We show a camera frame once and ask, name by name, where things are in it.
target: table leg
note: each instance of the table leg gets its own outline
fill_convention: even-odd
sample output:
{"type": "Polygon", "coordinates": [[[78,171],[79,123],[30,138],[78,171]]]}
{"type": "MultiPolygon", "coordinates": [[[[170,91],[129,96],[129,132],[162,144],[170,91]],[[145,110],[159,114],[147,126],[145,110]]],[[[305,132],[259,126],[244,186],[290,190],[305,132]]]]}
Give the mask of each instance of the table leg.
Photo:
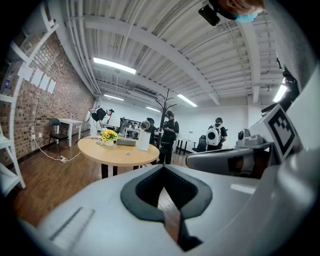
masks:
{"type": "Polygon", "coordinates": [[[108,165],[107,164],[101,164],[101,175],[102,179],[108,178],[108,165]]]}
{"type": "Polygon", "coordinates": [[[72,138],[72,123],[69,123],[68,139],[69,139],[69,147],[70,148],[71,148],[71,138],[72,138]]]}
{"type": "Polygon", "coordinates": [[[56,126],[56,134],[59,134],[59,125],[56,126]]]}
{"type": "Polygon", "coordinates": [[[80,139],[81,139],[81,126],[82,126],[82,123],[81,123],[81,124],[80,124],[80,126],[79,126],[78,140],[80,140],[80,139]]]}
{"type": "Polygon", "coordinates": [[[118,166],[113,166],[113,176],[118,175],[118,166]]]}
{"type": "Polygon", "coordinates": [[[184,155],[186,154],[187,143],[188,143],[188,141],[186,141],[186,142],[185,142],[185,145],[184,145],[184,150],[183,150],[183,154],[184,154],[184,155]]]}
{"type": "Polygon", "coordinates": [[[178,153],[179,142],[180,142],[180,139],[178,139],[178,143],[177,143],[177,146],[175,147],[175,152],[176,152],[176,153],[178,153]]]}
{"type": "Polygon", "coordinates": [[[182,149],[182,142],[184,142],[183,140],[181,140],[181,143],[180,143],[180,149],[179,149],[179,155],[181,153],[181,149],[182,149]]]}

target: backpack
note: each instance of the backpack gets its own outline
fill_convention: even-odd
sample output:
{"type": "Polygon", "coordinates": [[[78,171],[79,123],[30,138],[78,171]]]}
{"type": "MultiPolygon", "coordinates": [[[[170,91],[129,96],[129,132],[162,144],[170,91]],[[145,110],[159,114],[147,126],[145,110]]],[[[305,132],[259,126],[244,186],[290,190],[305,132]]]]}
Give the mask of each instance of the backpack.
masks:
{"type": "Polygon", "coordinates": [[[218,146],[221,142],[221,128],[224,127],[222,124],[219,127],[213,125],[213,128],[208,129],[206,132],[205,142],[207,145],[218,146]]]}

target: black chair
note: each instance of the black chair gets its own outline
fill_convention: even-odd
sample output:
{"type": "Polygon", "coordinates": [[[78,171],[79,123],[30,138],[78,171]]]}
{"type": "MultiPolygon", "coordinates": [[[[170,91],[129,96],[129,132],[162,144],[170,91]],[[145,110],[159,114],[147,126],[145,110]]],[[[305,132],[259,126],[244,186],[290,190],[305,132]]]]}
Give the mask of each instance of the black chair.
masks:
{"type": "Polygon", "coordinates": [[[51,138],[53,138],[55,147],[56,147],[56,149],[58,150],[59,155],[61,156],[60,151],[59,151],[60,140],[64,140],[64,141],[65,141],[65,144],[67,145],[68,149],[70,150],[69,145],[68,145],[68,143],[67,143],[68,135],[63,134],[61,129],[60,129],[60,133],[55,133],[55,128],[54,128],[54,126],[61,126],[61,123],[60,123],[59,119],[57,119],[57,118],[51,118],[51,119],[49,120],[49,124],[50,124],[50,138],[49,138],[49,147],[48,147],[48,150],[49,150],[49,148],[50,148],[51,138]]]}
{"type": "Polygon", "coordinates": [[[195,148],[193,148],[192,150],[195,152],[204,152],[206,151],[206,135],[201,135],[201,137],[199,138],[199,143],[198,146],[195,148]]]}

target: white shelf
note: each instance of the white shelf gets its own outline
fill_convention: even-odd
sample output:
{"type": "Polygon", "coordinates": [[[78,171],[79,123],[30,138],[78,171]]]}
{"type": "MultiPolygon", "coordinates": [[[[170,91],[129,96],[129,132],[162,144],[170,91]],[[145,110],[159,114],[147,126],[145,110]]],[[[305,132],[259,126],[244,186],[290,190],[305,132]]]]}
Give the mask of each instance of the white shelf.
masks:
{"type": "Polygon", "coordinates": [[[8,170],[2,163],[0,163],[0,190],[4,197],[17,185],[20,177],[8,170]]]}
{"type": "Polygon", "coordinates": [[[14,98],[4,94],[0,94],[0,101],[12,103],[14,101],[14,98]]]}
{"type": "Polygon", "coordinates": [[[0,150],[11,145],[11,141],[5,136],[0,135],[0,150]]]}

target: ceiling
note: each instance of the ceiling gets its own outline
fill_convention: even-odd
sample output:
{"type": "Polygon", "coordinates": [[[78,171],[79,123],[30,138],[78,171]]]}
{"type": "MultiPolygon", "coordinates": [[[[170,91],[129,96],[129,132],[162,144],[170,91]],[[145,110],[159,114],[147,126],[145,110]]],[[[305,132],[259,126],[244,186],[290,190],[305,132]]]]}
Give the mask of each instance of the ceiling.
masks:
{"type": "Polygon", "coordinates": [[[214,107],[234,98],[263,102],[283,79],[278,69],[273,25],[266,12],[252,23],[221,17],[211,26],[199,0],[67,0],[62,17],[78,73],[96,95],[118,96],[159,107],[131,95],[140,89],[158,97],[170,90],[171,104],[214,107]],[[93,57],[136,69],[136,74],[93,62],[93,57]]]}

